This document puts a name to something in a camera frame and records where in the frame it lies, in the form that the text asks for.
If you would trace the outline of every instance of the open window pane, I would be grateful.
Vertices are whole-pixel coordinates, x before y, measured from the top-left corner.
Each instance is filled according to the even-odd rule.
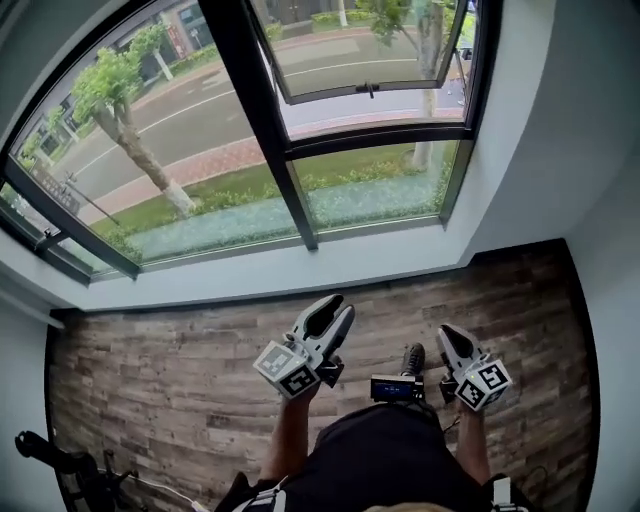
[[[5,183],[0,189],[0,209],[3,216],[11,219],[20,231],[32,242],[45,236],[45,232],[56,233],[58,228],[40,215],[31,204]]]
[[[453,5],[444,8],[445,19],[447,23],[453,19]],[[366,27],[366,37],[373,37],[376,44],[386,46],[379,43],[370,30],[369,25]],[[389,83],[389,87],[383,86],[381,90],[373,93],[373,97],[369,94],[350,94],[344,89],[334,89],[333,93],[328,97],[314,98],[314,101],[290,101],[287,98],[288,91],[287,81],[278,81],[278,61],[274,60],[275,66],[269,64],[268,50],[264,54],[265,65],[272,77],[274,91],[278,98],[280,112],[284,121],[287,133],[291,139],[303,139],[312,135],[319,135],[327,132],[342,132],[349,129],[366,128],[375,125],[393,124],[412,124],[423,122],[462,122],[465,116],[466,96],[468,93],[469,76],[471,71],[471,63],[473,56],[473,44],[475,37],[476,13],[470,4],[465,16],[460,23],[460,36],[458,39],[458,54],[460,56],[460,65],[457,58],[450,55],[447,66],[442,68],[446,74],[442,75],[442,84],[440,88],[427,89],[421,88],[426,82],[395,82],[395,85]],[[275,31],[279,27],[277,24],[267,25],[267,34],[272,34],[275,39],[278,32]],[[354,31],[351,28],[343,30],[335,30],[331,32],[332,37],[336,37],[336,41],[342,41],[345,34]],[[291,41],[281,40],[274,42],[274,48],[278,45],[293,44]],[[297,51],[303,51],[309,45],[299,45]],[[448,54],[441,51],[439,64],[446,58]],[[420,62],[413,59],[410,63],[405,63],[411,68],[411,73],[420,71]],[[306,66],[312,66],[313,60],[304,63]],[[333,71],[331,69],[317,70],[323,73],[334,72],[340,70],[341,73],[352,73],[350,66],[337,67]],[[306,73],[300,73],[295,76],[307,76]]]
[[[44,240],[46,233],[56,235],[59,232],[57,227],[6,183],[0,190],[0,216],[24,236],[32,247]],[[48,251],[55,253],[58,258],[86,276],[111,269],[109,265],[70,239],[50,247]]]
[[[70,238],[67,238],[66,240],[60,242],[57,247],[52,247],[50,251],[60,255],[63,258],[65,253],[70,254],[71,256],[73,256],[73,258],[64,258],[67,263],[74,264],[73,262],[77,258],[77,260],[80,260],[82,263],[88,265],[91,268],[92,274],[101,274],[103,272],[112,270],[111,266],[107,265],[100,258],[94,256],[84,247],[76,243],[74,240],[71,240]]]
[[[261,40],[268,41],[265,52],[272,71],[290,104],[398,88],[437,88],[459,26],[454,23],[455,1],[345,0],[343,11],[337,2],[252,2]],[[329,5],[335,10],[327,9]],[[465,8],[463,2],[458,10]]]

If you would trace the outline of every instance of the person's arm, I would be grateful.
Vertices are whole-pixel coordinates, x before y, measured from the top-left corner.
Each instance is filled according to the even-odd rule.
[[[484,414],[473,412],[460,403],[460,425],[458,428],[458,449],[456,459],[476,482],[486,484],[491,478],[487,438],[484,432]]]
[[[260,480],[280,481],[302,469],[309,448],[309,404],[317,392],[318,386],[293,400],[282,401]]]

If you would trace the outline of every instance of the window frame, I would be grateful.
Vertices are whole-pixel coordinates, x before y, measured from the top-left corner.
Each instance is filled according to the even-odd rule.
[[[282,97],[288,105],[299,105],[301,103],[307,103],[309,101],[323,100],[327,98],[336,98],[339,96],[349,96],[351,94],[370,94],[373,98],[375,94],[384,91],[398,91],[407,89],[440,89],[446,79],[447,73],[452,62],[454,50],[458,44],[460,33],[462,32],[462,26],[464,23],[464,17],[467,13],[468,0],[459,0],[458,6],[453,17],[453,24],[451,26],[451,32],[444,51],[442,52],[442,62],[438,68],[438,75],[435,80],[403,80],[393,82],[379,82],[379,83],[364,83],[345,85],[340,87],[333,87],[330,89],[321,89],[318,91],[312,91],[302,94],[291,94],[291,90],[287,84],[285,75],[282,72],[282,68],[278,62],[278,58],[269,42],[267,35],[264,31],[264,27],[260,22],[257,13],[251,1],[247,2],[247,9],[249,11],[249,19],[251,26],[255,32],[256,39],[260,42],[260,47],[264,52],[265,58],[271,68],[271,72],[274,77]]]
[[[85,285],[91,282],[118,276],[121,272],[136,279],[141,272],[165,269],[177,265],[233,257],[241,254],[295,247],[304,245],[307,250],[318,249],[319,242],[338,240],[347,237],[371,235],[409,227],[446,224],[451,217],[457,195],[467,169],[474,141],[477,137],[483,111],[488,96],[491,74],[500,35],[500,23],[503,0],[478,0],[475,2],[476,30],[471,73],[466,89],[464,118],[456,122],[389,122],[384,125],[362,126],[352,129],[338,128],[328,133],[291,139],[285,128],[278,98],[273,89],[272,77],[263,59],[263,43],[266,38],[262,30],[256,31],[256,23],[261,26],[250,0],[216,4],[199,0],[206,24],[213,36],[220,57],[227,69],[229,78],[242,104],[245,115],[260,148],[264,154],[271,174],[285,201],[299,233],[298,236],[256,242],[240,247],[221,248],[193,255],[181,256],[164,261],[156,261],[142,266],[120,254],[102,240],[91,229],[57,203],[35,180],[24,172],[10,156],[10,150],[23,126],[32,118],[49,92],[58,84],[84,54],[95,47],[110,32],[126,22],[132,16],[145,10],[155,0],[132,0],[106,17],[82,41],[74,47],[54,71],[44,79],[42,85],[27,103],[12,127],[9,136],[0,150],[0,188],[4,181],[16,192],[28,200],[49,222],[60,229],[53,236],[40,236],[34,241],[35,233],[23,224],[19,215],[7,216],[0,212],[0,228],[18,240],[22,245],[36,253],[43,260],[72,279]],[[444,83],[449,66],[456,58],[456,45],[460,36],[467,2],[460,2],[454,17],[455,37],[452,30],[447,42],[448,58],[443,60],[438,77]],[[243,56],[242,62],[237,55]],[[413,143],[422,141],[458,140],[458,150],[454,157],[453,169],[444,203],[439,215],[411,219],[392,219],[362,226],[338,228],[318,234],[312,223],[312,215],[304,192],[293,169],[293,161],[309,156],[318,156],[339,151],[362,149],[374,146]],[[106,274],[92,274],[91,268],[63,249],[58,243],[66,238],[73,239],[83,248],[103,260],[114,271]]]

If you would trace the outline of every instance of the fiducial marker cube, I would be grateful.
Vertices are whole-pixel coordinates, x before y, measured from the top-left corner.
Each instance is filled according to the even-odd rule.
[[[275,341],[269,342],[253,367],[288,399],[320,382],[308,359]]]
[[[501,361],[478,361],[459,379],[456,396],[474,411],[498,400],[513,381]]]

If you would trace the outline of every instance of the chair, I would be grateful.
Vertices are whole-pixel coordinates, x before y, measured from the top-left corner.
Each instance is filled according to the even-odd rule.
[[[115,474],[111,469],[111,450],[103,452],[105,471],[102,472],[88,453],[62,451],[33,432],[20,432],[16,437],[16,448],[23,457],[33,457],[65,475],[75,474],[79,491],[68,493],[68,496],[73,502],[84,499],[91,512],[114,512],[116,507],[120,510],[136,507],[146,511],[146,507],[133,505],[131,498],[120,489],[120,484],[127,477],[138,477],[137,471],[126,471],[119,476]]]

